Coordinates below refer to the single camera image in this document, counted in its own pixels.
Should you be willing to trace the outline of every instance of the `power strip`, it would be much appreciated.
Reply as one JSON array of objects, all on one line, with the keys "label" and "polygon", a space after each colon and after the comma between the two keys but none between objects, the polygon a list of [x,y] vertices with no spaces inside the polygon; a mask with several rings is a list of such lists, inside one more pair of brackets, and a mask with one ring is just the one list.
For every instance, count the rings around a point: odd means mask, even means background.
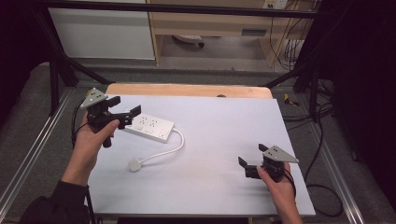
[{"label": "power strip", "polygon": [[125,130],[155,141],[167,143],[174,126],[174,122],[155,118],[147,114],[140,114],[134,117],[132,125],[125,126]]}]

